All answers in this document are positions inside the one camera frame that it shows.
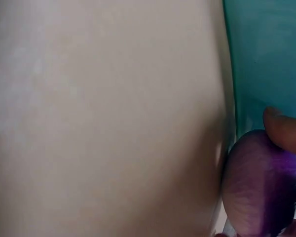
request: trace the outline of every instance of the pale skin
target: pale skin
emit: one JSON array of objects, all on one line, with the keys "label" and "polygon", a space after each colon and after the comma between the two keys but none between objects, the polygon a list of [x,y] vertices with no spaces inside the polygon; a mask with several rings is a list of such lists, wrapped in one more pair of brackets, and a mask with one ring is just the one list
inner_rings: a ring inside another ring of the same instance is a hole
[{"label": "pale skin", "polygon": [[[285,116],[274,107],[268,107],[263,113],[263,122],[268,136],[277,146],[296,154],[296,118]],[[215,237],[228,236],[217,234]],[[281,237],[296,237],[296,220]]]}]

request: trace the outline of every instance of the teal background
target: teal background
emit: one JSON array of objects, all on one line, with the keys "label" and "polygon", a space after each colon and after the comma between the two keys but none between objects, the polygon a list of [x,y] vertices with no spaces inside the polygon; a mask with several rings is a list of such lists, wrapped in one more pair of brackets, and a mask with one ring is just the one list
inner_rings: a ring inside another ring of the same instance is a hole
[{"label": "teal background", "polygon": [[296,0],[224,0],[237,136],[276,106],[296,117]]}]

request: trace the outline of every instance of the purple object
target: purple object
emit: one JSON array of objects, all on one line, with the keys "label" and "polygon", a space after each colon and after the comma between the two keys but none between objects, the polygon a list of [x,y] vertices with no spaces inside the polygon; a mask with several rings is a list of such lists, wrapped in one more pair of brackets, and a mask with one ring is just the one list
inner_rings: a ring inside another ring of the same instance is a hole
[{"label": "purple object", "polygon": [[277,237],[294,218],[296,155],[264,130],[243,135],[230,151],[222,182],[227,216],[242,237]]}]

